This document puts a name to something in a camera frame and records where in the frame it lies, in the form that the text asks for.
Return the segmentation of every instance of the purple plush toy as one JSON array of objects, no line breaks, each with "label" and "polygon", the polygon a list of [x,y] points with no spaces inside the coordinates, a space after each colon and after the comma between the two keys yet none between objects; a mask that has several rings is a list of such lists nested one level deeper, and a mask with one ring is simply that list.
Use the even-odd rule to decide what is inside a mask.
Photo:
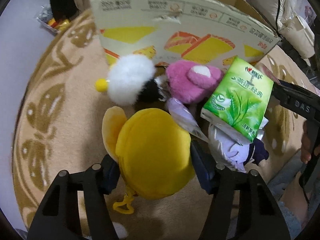
[{"label": "purple plush toy", "polygon": [[221,82],[222,70],[179,60],[166,69],[171,95],[184,104],[197,104],[212,95]]}]

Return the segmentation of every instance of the patterned blanket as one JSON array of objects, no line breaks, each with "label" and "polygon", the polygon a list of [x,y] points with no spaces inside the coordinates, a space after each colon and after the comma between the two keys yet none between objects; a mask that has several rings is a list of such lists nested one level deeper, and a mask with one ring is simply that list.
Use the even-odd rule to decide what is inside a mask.
[{"label": "patterned blanket", "polygon": [[[275,47],[262,62],[274,75],[312,92],[315,88],[297,65]],[[17,202],[23,221],[30,226],[50,183],[60,170],[84,171],[106,154],[101,135],[103,115],[114,104],[97,93],[95,81],[105,77],[108,65],[100,46],[91,11],[85,11],[47,48],[32,75],[17,122],[12,163]],[[130,117],[136,110],[125,108]],[[270,152],[260,169],[269,181],[300,148],[303,118],[280,106],[268,109],[264,143]],[[247,169],[256,168],[248,164]],[[194,178],[173,196],[149,201],[137,197],[133,215],[112,210],[121,201],[124,183],[106,196],[112,221],[123,224],[127,239],[197,239],[204,225],[212,196]],[[83,233],[88,235],[84,199],[79,196]],[[236,215],[236,200],[233,216]]]}]

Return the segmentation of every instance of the plush toy ear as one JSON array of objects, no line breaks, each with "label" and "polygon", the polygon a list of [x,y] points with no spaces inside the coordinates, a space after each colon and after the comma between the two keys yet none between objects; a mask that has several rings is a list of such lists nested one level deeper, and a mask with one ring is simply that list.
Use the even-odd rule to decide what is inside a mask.
[{"label": "plush toy ear", "polygon": [[123,109],[118,106],[109,108],[104,114],[102,120],[103,144],[108,154],[116,162],[118,162],[118,157],[116,156],[116,144],[119,133],[126,121],[127,117],[125,116]]}]

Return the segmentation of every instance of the tissue pack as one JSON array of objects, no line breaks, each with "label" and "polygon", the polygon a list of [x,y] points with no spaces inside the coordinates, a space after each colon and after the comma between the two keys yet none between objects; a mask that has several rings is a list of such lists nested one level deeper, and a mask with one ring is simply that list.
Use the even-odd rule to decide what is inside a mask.
[{"label": "tissue pack", "polygon": [[235,58],[201,110],[201,117],[240,145],[253,142],[267,109],[273,81],[252,65]]}]

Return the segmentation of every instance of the yellow plush toy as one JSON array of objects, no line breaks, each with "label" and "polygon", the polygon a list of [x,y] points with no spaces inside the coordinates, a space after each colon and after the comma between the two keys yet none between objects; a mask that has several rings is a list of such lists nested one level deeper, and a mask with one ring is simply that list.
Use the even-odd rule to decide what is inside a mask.
[{"label": "yellow plush toy", "polygon": [[164,198],[194,177],[190,135],[161,109],[143,109],[127,119],[122,108],[109,108],[103,117],[102,136],[126,183],[124,200],[113,204],[120,213],[134,212],[135,195]]}]

